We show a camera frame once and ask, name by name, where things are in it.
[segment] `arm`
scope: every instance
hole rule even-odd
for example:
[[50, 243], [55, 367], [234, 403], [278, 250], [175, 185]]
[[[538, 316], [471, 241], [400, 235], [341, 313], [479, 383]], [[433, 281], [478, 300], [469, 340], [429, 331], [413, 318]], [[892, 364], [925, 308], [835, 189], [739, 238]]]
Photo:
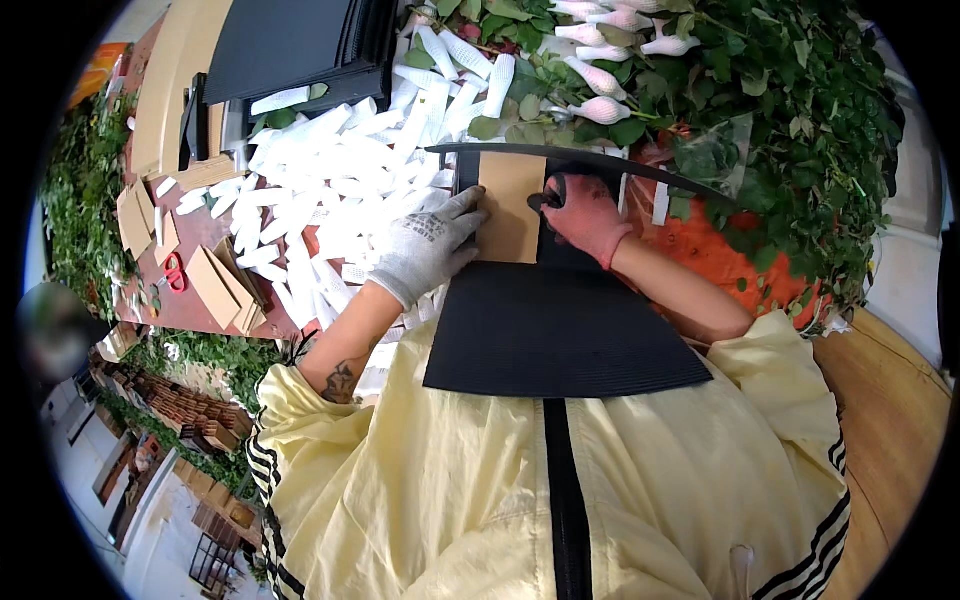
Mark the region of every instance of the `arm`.
[[634, 237], [620, 241], [611, 269], [659, 304], [683, 335], [700, 342], [741, 337], [754, 323], [740, 302]]
[[471, 187], [390, 224], [377, 242], [383, 255], [367, 283], [298, 365], [323, 399], [349, 403], [373, 348], [396, 318], [476, 258], [477, 248], [464, 242], [487, 220], [482, 210], [469, 212], [484, 192]]
[[600, 179], [555, 175], [543, 195], [563, 204], [540, 205], [550, 227], [605, 270], [632, 281], [664, 309], [683, 335], [713, 344], [740, 337], [753, 324], [747, 309], [723, 290], [639, 240], [626, 238], [633, 228], [623, 222], [610, 189]]

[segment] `white work glove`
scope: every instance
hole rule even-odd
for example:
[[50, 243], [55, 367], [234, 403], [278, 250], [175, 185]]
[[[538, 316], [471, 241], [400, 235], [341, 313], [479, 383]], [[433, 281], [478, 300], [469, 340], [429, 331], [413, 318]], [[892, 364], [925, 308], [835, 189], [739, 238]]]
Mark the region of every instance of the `white work glove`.
[[380, 262], [367, 279], [390, 292], [403, 304], [404, 312], [409, 311], [420, 296], [457, 275], [480, 252], [476, 245], [464, 242], [489, 216], [484, 210], [468, 212], [485, 193], [474, 185], [390, 223], [377, 240]]

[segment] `plastic bag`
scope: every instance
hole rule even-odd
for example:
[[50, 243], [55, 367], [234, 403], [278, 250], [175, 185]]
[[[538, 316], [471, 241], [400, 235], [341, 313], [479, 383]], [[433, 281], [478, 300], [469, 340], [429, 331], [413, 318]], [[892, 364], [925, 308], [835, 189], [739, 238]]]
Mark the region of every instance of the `plastic bag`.
[[109, 93], [112, 93], [124, 81], [127, 75], [127, 69], [130, 66], [130, 55], [127, 54], [126, 42], [116, 42], [102, 44], [84, 69], [80, 80], [73, 88], [73, 95], [70, 96], [70, 103], [67, 109], [71, 109], [80, 102], [100, 91], [104, 84], [110, 80]]
[[[671, 171], [708, 185], [729, 198], [736, 198], [747, 169], [753, 128], [754, 116], [747, 113], [715, 125], [696, 137], [675, 136]], [[692, 195], [677, 188], [670, 189], [671, 197]]]

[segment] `pink work glove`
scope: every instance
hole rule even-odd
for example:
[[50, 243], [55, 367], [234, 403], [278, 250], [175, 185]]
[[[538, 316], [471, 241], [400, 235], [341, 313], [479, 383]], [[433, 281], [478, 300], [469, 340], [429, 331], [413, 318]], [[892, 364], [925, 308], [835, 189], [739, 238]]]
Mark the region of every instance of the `pink work glove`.
[[[548, 202], [563, 205], [554, 208], [540, 204], [540, 212], [550, 227], [608, 271], [620, 240], [634, 230], [634, 226], [623, 222], [610, 188], [594, 176], [558, 173], [547, 180], [543, 196]], [[531, 207], [536, 204], [531, 201], [537, 197], [530, 197]]]

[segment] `person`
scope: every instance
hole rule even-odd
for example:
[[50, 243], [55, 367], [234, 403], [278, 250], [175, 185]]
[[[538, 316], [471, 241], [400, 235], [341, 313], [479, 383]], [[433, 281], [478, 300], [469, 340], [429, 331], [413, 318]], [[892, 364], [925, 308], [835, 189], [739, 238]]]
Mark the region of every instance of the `person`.
[[435, 324], [377, 341], [477, 250], [473, 187], [393, 222], [389, 249], [297, 367], [274, 366], [248, 443], [280, 598], [812, 598], [850, 520], [837, 407], [782, 311], [754, 319], [628, 235], [599, 180], [552, 177], [552, 229], [709, 345], [709, 383], [650, 395], [423, 388]]

